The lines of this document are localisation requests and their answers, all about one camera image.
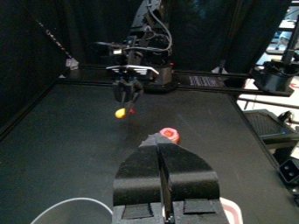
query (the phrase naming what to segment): dark background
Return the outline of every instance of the dark background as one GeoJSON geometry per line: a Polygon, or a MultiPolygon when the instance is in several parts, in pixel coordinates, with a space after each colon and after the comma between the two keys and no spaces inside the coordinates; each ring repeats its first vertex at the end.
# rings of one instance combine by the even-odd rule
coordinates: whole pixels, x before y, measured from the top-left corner
{"type": "MultiPolygon", "coordinates": [[[[80,63],[101,63],[93,41],[121,42],[141,0],[22,0],[80,63]]],[[[267,49],[291,1],[244,0],[227,70],[248,72],[267,49]]],[[[171,17],[175,67],[209,71],[220,55],[233,0],[175,0],[171,17]]],[[[0,2],[0,128],[52,84],[65,56],[32,21],[18,0],[0,2]]]]}

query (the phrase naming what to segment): black platform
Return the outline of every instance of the black platform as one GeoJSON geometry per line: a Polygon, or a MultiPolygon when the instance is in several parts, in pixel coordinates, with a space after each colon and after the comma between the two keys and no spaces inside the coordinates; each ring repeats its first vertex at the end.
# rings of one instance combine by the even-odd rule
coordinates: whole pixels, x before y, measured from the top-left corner
{"type": "Polygon", "coordinates": [[[109,87],[53,87],[0,143],[0,223],[29,223],[73,197],[112,207],[117,167],[164,127],[219,174],[220,196],[237,203],[245,224],[297,223],[276,162],[228,95],[145,94],[133,115],[117,120],[116,110],[109,87]]]}

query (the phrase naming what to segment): cylindrical object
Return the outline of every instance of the cylindrical object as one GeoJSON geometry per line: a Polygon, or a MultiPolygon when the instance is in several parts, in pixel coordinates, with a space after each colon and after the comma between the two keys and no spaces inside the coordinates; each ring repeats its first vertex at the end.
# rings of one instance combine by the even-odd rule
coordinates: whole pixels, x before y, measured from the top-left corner
{"type": "Polygon", "coordinates": [[[167,137],[172,142],[175,142],[176,144],[180,141],[180,135],[176,129],[172,128],[164,128],[160,130],[160,134],[167,137]]]}

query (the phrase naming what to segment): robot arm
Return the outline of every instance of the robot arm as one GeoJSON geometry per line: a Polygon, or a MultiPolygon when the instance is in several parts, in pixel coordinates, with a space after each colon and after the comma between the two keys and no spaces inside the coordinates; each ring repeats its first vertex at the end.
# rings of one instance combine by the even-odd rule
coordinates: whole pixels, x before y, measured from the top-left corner
{"type": "Polygon", "coordinates": [[[168,31],[171,0],[144,0],[134,14],[122,45],[109,44],[121,53],[117,66],[106,70],[116,77],[114,99],[120,102],[116,117],[132,111],[136,99],[144,92],[142,81],[160,87],[172,81],[168,57],[172,53],[172,35],[168,31]]]}

